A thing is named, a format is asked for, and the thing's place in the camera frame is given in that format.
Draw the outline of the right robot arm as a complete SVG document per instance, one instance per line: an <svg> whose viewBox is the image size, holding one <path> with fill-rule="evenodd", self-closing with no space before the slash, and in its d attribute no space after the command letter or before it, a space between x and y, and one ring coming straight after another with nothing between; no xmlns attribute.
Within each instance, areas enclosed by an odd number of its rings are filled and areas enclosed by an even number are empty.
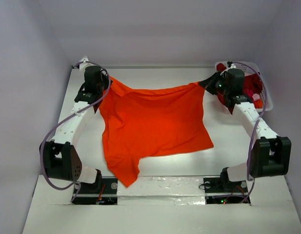
<svg viewBox="0 0 301 234"><path fill-rule="evenodd" d="M250 137L247 161L221 172L219 186L224 191L232 190L240 181L284 176L289 171L292 143L263 120L264 112L258 113L251 98L243 91L244 80L242 70L229 68L199 82L205 91L223 99L225 107Z"/></svg>

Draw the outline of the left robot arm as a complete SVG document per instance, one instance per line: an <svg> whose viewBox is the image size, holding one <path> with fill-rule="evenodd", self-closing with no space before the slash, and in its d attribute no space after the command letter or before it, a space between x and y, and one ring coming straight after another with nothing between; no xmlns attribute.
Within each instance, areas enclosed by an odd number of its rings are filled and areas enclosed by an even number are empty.
<svg viewBox="0 0 301 234"><path fill-rule="evenodd" d="M76 150L79 138L88 121L95 115L108 94L112 81L106 69L98 65L84 68L84 83L74 99L71 114L47 134L40 145L40 165L47 183L60 188L51 179L85 184L93 193L102 187L101 172L85 166Z"/></svg>

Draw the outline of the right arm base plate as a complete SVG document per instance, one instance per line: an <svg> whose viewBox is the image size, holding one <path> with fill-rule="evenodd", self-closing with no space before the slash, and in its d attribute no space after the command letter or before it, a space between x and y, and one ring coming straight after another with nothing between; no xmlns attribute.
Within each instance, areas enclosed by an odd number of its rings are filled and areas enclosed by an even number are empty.
<svg viewBox="0 0 301 234"><path fill-rule="evenodd" d="M246 181L222 182L220 177L204 177L199 189L204 191L205 203L210 204L250 204Z"/></svg>

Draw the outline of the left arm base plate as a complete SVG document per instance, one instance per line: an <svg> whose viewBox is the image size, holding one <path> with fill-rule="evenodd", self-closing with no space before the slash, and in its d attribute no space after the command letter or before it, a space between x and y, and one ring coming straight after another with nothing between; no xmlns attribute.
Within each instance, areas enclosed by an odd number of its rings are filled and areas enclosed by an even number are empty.
<svg viewBox="0 0 301 234"><path fill-rule="evenodd" d="M116 177L102 177L101 185L95 188L93 184L81 183L75 185L72 203L75 205L117 205L118 179Z"/></svg>

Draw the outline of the orange t shirt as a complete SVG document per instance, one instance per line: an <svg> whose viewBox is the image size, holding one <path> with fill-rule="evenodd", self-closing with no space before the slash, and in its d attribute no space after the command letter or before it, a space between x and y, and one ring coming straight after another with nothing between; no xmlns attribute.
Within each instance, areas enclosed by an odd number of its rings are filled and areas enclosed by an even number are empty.
<svg viewBox="0 0 301 234"><path fill-rule="evenodd" d="M107 168L126 187L149 156L213 148L203 123L204 89L196 82L173 88L133 89L114 79L99 110Z"/></svg>

